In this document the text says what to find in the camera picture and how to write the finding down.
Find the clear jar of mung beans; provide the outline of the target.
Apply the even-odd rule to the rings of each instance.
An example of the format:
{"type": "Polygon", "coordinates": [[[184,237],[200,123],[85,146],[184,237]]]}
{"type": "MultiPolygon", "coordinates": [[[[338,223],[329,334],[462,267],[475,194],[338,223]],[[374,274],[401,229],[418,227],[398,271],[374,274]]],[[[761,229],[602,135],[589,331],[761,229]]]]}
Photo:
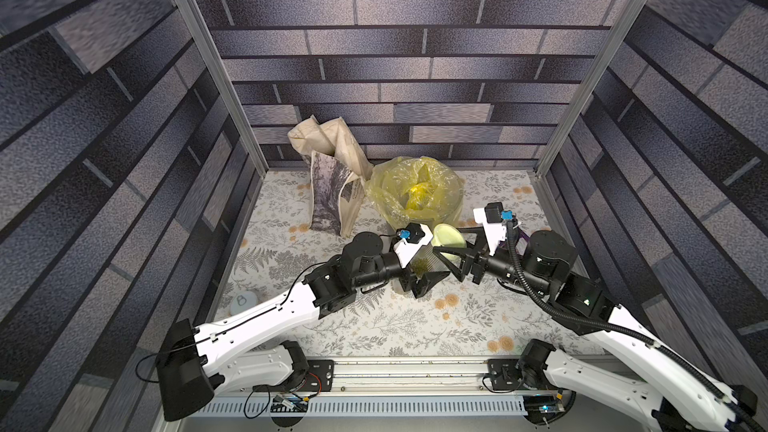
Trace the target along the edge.
{"type": "Polygon", "coordinates": [[[425,274],[431,272],[449,271],[449,269],[433,253],[433,245],[431,242],[419,249],[419,251],[409,262],[409,267],[418,278],[421,278],[425,274]]]}

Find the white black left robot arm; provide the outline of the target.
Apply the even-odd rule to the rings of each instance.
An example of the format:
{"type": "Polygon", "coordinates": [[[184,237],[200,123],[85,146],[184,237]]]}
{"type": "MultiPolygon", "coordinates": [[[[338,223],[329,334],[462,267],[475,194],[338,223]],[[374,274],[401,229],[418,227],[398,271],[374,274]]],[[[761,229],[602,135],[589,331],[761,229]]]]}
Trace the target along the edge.
{"type": "Polygon", "coordinates": [[[285,341],[251,358],[246,353],[336,313],[392,280],[422,297],[445,276],[442,272],[416,276],[410,267],[432,239],[430,228],[416,223],[398,230],[390,248],[380,235],[362,232],[341,253],[310,266],[288,290],[267,302],[218,322],[174,323],[155,361],[165,420],[178,421],[198,412],[218,393],[242,387],[290,390],[300,385],[310,369],[297,342],[285,341]]]}

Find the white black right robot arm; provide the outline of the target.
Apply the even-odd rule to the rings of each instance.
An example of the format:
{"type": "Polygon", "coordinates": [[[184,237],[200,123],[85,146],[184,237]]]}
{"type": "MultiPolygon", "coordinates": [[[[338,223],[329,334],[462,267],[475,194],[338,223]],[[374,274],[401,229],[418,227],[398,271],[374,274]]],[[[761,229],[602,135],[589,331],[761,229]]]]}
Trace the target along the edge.
{"type": "Polygon", "coordinates": [[[489,246],[436,247],[443,263],[462,260],[459,273],[480,282],[488,274],[524,293],[553,320],[597,343],[635,373],[628,379],[604,371],[540,340],[519,357],[529,388],[566,389],[600,402],[650,431],[760,431],[757,397],[693,365],[644,327],[590,279],[572,272],[577,251],[553,231],[533,233],[524,253],[519,231],[507,233],[507,251],[489,246]]]}

